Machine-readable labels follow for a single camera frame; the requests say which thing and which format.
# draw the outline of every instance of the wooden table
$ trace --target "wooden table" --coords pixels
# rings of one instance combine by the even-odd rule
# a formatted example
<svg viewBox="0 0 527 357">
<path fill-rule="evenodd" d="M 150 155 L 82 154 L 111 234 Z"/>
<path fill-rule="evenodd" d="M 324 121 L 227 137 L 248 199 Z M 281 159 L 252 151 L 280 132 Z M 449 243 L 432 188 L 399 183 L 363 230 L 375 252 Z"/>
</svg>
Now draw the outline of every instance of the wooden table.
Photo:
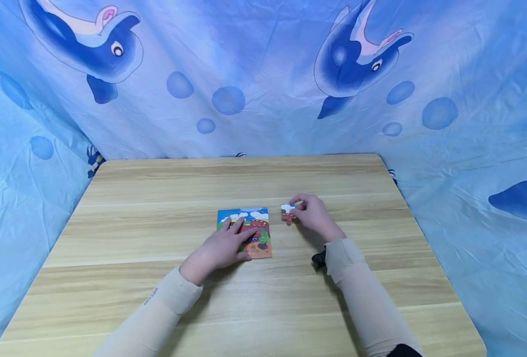
<svg viewBox="0 0 527 357">
<path fill-rule="evenodd" d="M 279 206 L 300 191 L 323 198 L 358 242 L 428 357 L 485 356 L 384 164 L 361 154 L 107 162 L 1 338 L 0 357 L 90 356 L 213 232 L 219 209 L 249 206 L 270 210 L 273 258 L 210 278 L 161 356 L 356 356 L 341 296 L 311 267 L 316 243 L 281 221 Z"/>
</svg>

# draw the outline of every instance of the black object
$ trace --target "black object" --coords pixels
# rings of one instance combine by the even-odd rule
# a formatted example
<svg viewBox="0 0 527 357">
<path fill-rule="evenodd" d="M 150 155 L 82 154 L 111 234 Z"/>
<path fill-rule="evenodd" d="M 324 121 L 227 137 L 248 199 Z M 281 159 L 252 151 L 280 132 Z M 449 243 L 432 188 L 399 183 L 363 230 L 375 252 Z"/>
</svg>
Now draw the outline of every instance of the black object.
<svg viewBox="0 0 527 357">
<path fill-rule="evenodd" d="M 316 253 L 316 255 L 312 256 L 311 261 L 313 262 L 313 267 L 315 267 L 315 270 L 319 270 L 320 268 L 327 265 L 325 263 L 325 258 L 327 257 L 327 249 L 324 249 L 320 253 Z"/>
<path fill-rule="evenodd" d="M 390 354 L 386 357 L 422 357 L 412 347 L 400 343 Z"/>
</svg>

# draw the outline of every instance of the person's right hand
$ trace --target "person's right hand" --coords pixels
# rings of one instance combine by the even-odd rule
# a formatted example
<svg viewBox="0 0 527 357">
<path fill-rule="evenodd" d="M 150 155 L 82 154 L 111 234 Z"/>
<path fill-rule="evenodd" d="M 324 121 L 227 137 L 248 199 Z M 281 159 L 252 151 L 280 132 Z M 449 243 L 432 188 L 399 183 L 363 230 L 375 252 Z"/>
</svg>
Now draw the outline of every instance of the person's right hand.
<svg viewBox="0 0 527 357">
<path fill-rule="evenodd" d="M 316 195 L 298 194 L 289 201 L 292 204 L 297 202 L 301 203 L 291 210 L 291 214 L 302 225 L 320 234 L 326 243 L 346 238 L 345 232 L 333 221 L 322 199 Z"/>
</svg>

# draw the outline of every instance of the blue curtain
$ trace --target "blue curtain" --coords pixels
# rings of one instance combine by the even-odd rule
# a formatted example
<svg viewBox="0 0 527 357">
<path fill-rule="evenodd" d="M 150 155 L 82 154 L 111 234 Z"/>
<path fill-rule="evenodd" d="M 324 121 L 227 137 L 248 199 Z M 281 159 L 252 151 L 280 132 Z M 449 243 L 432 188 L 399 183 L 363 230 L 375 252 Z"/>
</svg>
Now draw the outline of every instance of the blue curtain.
<svg viewBox="0 0 527 357">
<path fill-rule="evenodd" d="M 489 356 L 527 356 L 527 1 L 0 2 L 0 334 L 95 148 L 380 154 Z"/>
</svg>

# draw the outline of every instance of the beige sleeve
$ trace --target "beige sleeve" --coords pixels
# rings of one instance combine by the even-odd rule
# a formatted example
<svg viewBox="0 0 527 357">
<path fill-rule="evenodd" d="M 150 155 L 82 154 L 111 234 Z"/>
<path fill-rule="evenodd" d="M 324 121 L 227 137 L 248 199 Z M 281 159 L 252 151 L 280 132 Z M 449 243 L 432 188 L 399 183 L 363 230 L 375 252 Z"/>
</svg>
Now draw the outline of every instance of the beige sleeve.
<svg viewBox="0 0 527 357">
<path fill-rule="evenodd" d="M 352 239 L 326 245 L 327 272 L 342 290 L 354 327 L 368 357 L 386 357 L 403 343 L 422 350 L 398 308 L 374 276 Z"/>
<path fill-rule="evenodd" d="M 155 357 L 202 289 L 183 278 L 179 267 L 174 268 L 93 357 Z"/>
</svg>

